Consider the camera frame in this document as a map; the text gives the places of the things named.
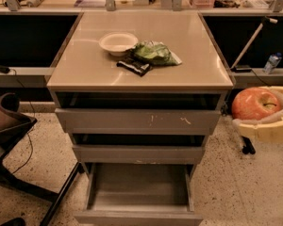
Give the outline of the red apple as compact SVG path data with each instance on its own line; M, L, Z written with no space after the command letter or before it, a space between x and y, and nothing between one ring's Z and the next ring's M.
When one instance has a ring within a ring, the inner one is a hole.
M234 119L261 120L282 109L277 97L267 89L249 88L234 98L231 112Z

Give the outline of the grey middle drawer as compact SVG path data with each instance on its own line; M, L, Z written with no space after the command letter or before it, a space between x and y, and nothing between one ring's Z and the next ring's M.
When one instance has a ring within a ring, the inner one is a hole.
M128 164L199 164L205 150L202 147L180 146L104 146L74 145L80 162Z

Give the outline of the grey drawer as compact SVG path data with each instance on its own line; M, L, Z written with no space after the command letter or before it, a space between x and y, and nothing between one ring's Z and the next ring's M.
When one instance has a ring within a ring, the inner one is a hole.
M92 226L199 226L184 165L93 164L86 206Z
M217 110L57 108L70 134L210 135L221 116Z
M199 164L205 150L202 147L180 146L104 146L74 145L80 162L128 164Z

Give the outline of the grey drawer cabinet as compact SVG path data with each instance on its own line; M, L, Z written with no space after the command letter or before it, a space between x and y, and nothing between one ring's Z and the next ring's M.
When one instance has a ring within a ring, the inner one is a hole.
M47 87L83 165L192 171L233 82L196 12L89 11Z

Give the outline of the grey bottom drawer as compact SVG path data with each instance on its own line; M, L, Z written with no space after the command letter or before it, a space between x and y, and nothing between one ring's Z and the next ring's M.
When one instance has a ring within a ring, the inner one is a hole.
M86 206L92 226L199 226L184 165L93 164Z

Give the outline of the grey top drawer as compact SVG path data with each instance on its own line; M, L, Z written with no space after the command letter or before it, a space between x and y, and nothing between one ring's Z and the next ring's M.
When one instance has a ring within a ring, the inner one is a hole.
M57 108L70 134L210 135L221 116L217 110Z

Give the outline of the clear plastic water bottle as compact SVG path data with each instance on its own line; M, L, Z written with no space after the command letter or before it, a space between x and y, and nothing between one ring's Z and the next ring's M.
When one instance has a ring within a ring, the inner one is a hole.
M281 53L275 53L275 54L271 54L268 57L268 60L263 68L263 71L267 74L270 74L274 71L274 69L277 67L277 65L279 64L279 62L282 59L282 54Z

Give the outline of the white stick with black base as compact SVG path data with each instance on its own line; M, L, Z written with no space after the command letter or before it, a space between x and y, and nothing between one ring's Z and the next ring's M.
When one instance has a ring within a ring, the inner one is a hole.
M276 18L271 18L271 17L268 17L268 16L265 16L265 17L263 17L261 19L261 23L258 25L258 28L255 30L255 32L253 33L253 35L251 36L249 41L245 44L245 46L243 47L243 49L241 50L241 52L237 56L236 60L234 61L234 63L230 67L230 70L232 72L235 72L235 71L239 70L238 63L240 62L240 60L242 59L244 54L248 51L249 47L251 46L251 44L253 43L255 38L258 36L258 34L262 30L263 26L265 26L267 23L277 24L278 20Z

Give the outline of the green chip bag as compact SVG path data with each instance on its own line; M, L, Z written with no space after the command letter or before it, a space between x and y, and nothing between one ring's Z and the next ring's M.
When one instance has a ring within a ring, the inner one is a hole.
M136 59L154 66L176 66L182 63L164 43L153 40L138 42L130 52Z

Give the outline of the black snack wrapper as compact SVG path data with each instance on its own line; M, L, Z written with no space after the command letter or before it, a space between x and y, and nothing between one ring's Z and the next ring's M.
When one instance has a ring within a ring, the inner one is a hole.
M144 75L146 75L150 70L151 70L151 65L146 63L142 63L138 60L135 60L131 57L125 57L121 60L119 60L116 63L117 67L122 67L125 68L127 70L129 70L130 72L143 77Z

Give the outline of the white paper bowl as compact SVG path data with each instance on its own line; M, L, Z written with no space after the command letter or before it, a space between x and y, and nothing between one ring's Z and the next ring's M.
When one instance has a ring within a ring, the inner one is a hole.
M99 40L99 46L112 56L124 56L138 42L138 38L127 32L112 32Z

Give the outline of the dark office chair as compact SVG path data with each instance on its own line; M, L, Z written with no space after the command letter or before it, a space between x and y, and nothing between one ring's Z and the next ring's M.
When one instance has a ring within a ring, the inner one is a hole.
M40 226L48 226L76 175L82 171L82 167L79 163L75 164L59 193L15 177L3 165L3 160L37 122L36 118L19 112L19 107L20 99L15 93L5 93L0 96L0 186L14 188L51 202L49 210L40 223Z

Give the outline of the black device on shelf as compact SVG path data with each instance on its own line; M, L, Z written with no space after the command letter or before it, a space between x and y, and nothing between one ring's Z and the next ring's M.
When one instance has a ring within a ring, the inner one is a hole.
M10 68L0 65L0 73L9 73L10 72Z

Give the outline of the black table leg frame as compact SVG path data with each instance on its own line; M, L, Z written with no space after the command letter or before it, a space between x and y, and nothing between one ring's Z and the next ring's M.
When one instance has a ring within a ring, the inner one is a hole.
M228 103L229 111L233 119L241 119L243 117L242 107L240 101L237 98L234 98ZM242 141L242 153L243 154L255 154L256 150L253 146L253 143L248 137L241 136Z

